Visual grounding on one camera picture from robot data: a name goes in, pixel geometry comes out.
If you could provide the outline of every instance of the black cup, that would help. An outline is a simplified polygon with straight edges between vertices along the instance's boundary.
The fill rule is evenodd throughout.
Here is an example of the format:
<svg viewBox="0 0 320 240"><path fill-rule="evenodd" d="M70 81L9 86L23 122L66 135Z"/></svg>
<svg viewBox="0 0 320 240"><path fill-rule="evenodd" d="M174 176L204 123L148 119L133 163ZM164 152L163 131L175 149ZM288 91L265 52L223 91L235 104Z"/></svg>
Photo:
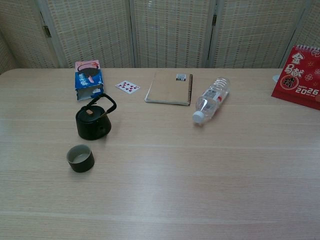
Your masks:
<svg viewBox="0 0 320 240"><path fill-rule="evenodd" d="M72 147L66 154L66 159L71 168L77 173L88 171L95 164L94 155L90 147L84 144Z"/></svg>

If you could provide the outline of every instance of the red calendar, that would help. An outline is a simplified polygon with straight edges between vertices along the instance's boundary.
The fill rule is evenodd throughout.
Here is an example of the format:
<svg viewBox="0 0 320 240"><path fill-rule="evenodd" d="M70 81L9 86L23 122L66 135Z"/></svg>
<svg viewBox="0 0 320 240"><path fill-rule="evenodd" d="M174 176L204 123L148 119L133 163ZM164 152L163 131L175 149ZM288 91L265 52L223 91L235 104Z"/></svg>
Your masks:
<svg viewBox="0 0 320 240"><path fill-rule="evenodd" d="M320 47L293 46L272 96L320 110Z"/></svg>

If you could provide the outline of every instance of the bottle cap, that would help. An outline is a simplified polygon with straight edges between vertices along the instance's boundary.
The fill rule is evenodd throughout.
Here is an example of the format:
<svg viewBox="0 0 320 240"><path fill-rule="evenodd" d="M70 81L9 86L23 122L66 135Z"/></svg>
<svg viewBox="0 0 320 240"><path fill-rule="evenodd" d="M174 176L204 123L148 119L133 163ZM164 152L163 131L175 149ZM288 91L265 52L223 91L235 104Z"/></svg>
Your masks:
<svg viewBox="0 0 320 240"><path fill-rule="evenodd" d="M202 124L205 121L205 115L202 111L196 111L192 115L192 119L197 124Z"/></svg>
<svg viewBox="0 0 320 240"><path fill-rule="evenodd" d="M272 77L272 79L273 79L273 81L276 83L276 82L278 82L279 77L280 77L280 75L277 74L277 75L274 75L274 76Z"/></svg>

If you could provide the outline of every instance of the bottle label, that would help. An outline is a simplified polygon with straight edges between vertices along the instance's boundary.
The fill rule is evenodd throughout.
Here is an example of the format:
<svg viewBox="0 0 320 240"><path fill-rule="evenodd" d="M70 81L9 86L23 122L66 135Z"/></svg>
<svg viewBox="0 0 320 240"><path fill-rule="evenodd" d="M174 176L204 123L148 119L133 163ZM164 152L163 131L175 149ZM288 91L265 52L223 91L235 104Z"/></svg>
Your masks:
<svg viewBox="0 0 320 240"><path fill-rule="evenodd" d="M208 98L212 98L215 101L221 102L221 100L222 100L220 93L215 90L212 90L210 88L208 90L206 90L202 95L205 97L208 97Z"/></svg>

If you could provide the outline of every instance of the playing card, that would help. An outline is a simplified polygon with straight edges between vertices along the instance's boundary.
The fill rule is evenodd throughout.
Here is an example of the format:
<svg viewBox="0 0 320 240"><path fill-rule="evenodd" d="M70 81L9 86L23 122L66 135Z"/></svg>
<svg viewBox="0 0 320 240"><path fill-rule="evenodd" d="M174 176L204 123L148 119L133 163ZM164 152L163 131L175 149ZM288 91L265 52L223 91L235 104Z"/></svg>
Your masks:
<svg viewBox="0 0 320 240"><path fill-rule="evenodd" d="M139 86L129 81L122 81L115 85L115 87L125 91L127 94L132 94L140 88Z"/></svg>

